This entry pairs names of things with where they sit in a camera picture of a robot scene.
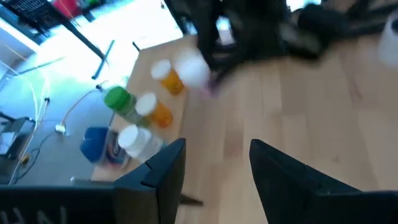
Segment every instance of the blue container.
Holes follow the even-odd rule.
[[[90,127],[86,130],[80,151],[93,164],[123,168],[129,159],[118,145],[118,134],[106,127]]]

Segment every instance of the white cable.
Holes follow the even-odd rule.
[[[13,52],[14,54],[16,54],[18,57],[20,57],[21,59],[23,59],[23,60],[25,60],[27,63],[29,63],[29,61],[28,61],[25,57],[23,57],[21,54],[17,53],[14,49],[10,48],[10,46],[8,46],[7,44],[4,44],[4,43],[3,43],[3,45],[4,45],[5,47],[7,47],[11,52]],[[40,72],[40,73],[43,75],[43,79],[44,79],[42,94],[40,95],[40,100],[41,100],[41,102],[40,102],[40,107],[39,107],[39,110],[37,111],[37,115],[36,115],[36,117],[39,117],[40,114],[42,113],[42,109],[43,109],[43,106],[44,106],[44,94],[45,94],[45,89],[47,88],[47,91],[48,91],[46,97],[49,97],[49,95],[50,95],[50,85],[49,85],[49,82],[48,82],[48,80],[47,80],[47,73],[45,73],[45,72],[44,72],[41,68],[39,68],[36,64],[33,64],[33,66],[36,68],[36,70],[37,70],[38,72]]]
[[[7,64],[5,64],[4,62],[0,61],[4,66],[6,66],[9,70],[11,70],[12,72],[14,72],[17,76],[16,78],[20,78],[21,80],[24,80],[28,85],[29,88],[32,92],[32,96],[33,96],[33,102],[34,102],[34,106],[35,106],[35,130],[36,130],[36,124],[37,124],[37,119],[39,118],[39,114],[37,111],[37,98],[36,98],[36,93],[33,89],[33,86],[31,84],[30,81],[28,81],[28,79],[26,79],[26,77],[20,76],[19,73],[17,73],[14,69],[12,69],[10,66],[8,66]]]

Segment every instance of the floor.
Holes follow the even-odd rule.
[[[44,42],[40,52],[29,57],[27,62],[15,64],[13,69],[21,72],[57,58],[64,59],[24,73],[21,78],[11,76],[12,72],[9,72],[9,78],[1,80],[3,88],[0,90],[0,111],[16,118],[35,116],[32,93],[26,81],[31,82],[38,104],[42,99],[44,77],[50,86],[51,101],[48,110],[28,151],[38,147],[47,135],[51,136],[44,142],[35,165],[18,184],[67,185],[72,177],[89,179],[93,165],[79,150],[83,133],[89,126],[107,126],[113,115],[101,100],[101,93],[88,95],[72,111],[67,119],[67,136],[53,134],[55,125],[96,84],[104,80],[126,84],[138,56],[132,41],[144,49],[182,36],[168,10],[161,9],[158,1],[147,0],[136,0],[85,24],[79,30],[103,52],[112,40],[116,40],[108,57],[109,67],[103,67],[99,79],[92,80],[91,76],[98,68],[100,59],[76,37],[65,31]]]

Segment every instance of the green bottle cap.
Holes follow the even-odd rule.
[[[109,108],[119,111],[130,100],[131,95],[121,86],[114,87],[108,91],[104,102]]]

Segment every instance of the white bottle cap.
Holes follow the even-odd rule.
[[[124,128],[118,136],[118,144],[121,148],[126,150],[126,152],[133,158],[137,158],[143,148],[140,148],[140,141],[142,136],[140,136],[138,127],[133,124]]]
[[[201,88],[206,86],[210,69],[200,53],[186,50],[176,59],[175,70],[185,86]]]
[[[150,115],[155,110],[156,104],[155,93],[146,93],[137,100],[136,111],[141,116]]]
[[[167,78],[172,65],[169,60],[163,59],[152,65],[151,75],[154,80],[163,80]]]

